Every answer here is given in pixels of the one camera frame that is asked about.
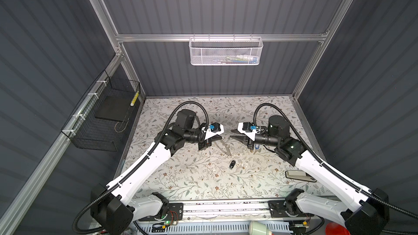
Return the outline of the perforated metal ring disc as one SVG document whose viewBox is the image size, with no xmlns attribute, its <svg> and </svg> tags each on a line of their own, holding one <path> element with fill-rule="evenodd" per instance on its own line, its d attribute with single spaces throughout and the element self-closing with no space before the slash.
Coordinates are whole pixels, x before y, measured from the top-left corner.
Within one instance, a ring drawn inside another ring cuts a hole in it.
<svg viewBox="0 0 418 235">
<path fill-rule="evenodd" d="M 227 157 L 231 157 L 230 147 L 226 142 L 225 142 L 225 146 L 222 145 L 221 143 L 216 143 L 216 142 L 215 142 L 215 145 L 223 154 L 225 154 Z"/>
</svg>

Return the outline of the black head key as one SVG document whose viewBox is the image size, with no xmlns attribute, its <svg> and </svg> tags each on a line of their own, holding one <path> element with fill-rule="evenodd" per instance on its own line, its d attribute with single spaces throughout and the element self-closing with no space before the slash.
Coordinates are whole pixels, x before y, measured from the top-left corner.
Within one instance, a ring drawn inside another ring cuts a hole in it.
<svg viewBox="0 0 418 235">
<path fill-rule="evenodd" d="M 230 162 L 229 168 L 230 168 L 230 169 L 233 169 L 233 168 L 235 167 L 235 165 L 236 165 L 236 161 L 235 161 L 235 160 L 232 160 L 232 161 Z"/>
</svg>

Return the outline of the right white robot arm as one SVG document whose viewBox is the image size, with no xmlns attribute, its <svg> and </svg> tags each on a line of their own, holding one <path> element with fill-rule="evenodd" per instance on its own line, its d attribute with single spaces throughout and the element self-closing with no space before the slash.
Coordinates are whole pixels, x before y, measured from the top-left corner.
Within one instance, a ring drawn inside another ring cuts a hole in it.
<svg viewBox="0 0 418 235">
<path fill-rule="evenodd" d="M 343 174 L 291 137 L 291 129 L 293 126 L 283 116 L 273 115 L 267 127 L 239 123 L 232 138 L 251 150 L 255 145 L 273 147 L 273 152 L 283 161 L 313 177 L 338 198 L 335 201 L 294 189 L 281 206 L 287 215 L 313 214 L 345 227 L 352 235 L 381 234 L 389 221 L 389 208 L 364 195 L 364 191 L 369 191 L 366 186 L 352 180 L 344 182 Z"/>
</svg>

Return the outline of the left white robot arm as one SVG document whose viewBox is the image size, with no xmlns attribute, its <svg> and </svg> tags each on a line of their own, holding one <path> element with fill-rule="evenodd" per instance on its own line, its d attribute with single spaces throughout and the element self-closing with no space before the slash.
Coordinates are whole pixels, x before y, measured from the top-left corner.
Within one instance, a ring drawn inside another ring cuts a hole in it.
<svg viewBox="0 0 418 235">
<path fill-rule="evenodd" d="M 135 199 L 134 195 L 146 180 L 186 143 L 197 144 L 199 150 L 221 140 L 224 126 L 202 123 L 195 128 L 197 115 L 189 109 L 176 114 L 161 131 L 144 154 L 125 172 L 108 183 L 98 185 L 91 192 L 90 215 L 100 224 L 100 231 L 110 235 L 122 234 L 137 220 L 151 217 L 164 219 L 169 211 L 169 200 L 158 192 Z"/>
</svg>

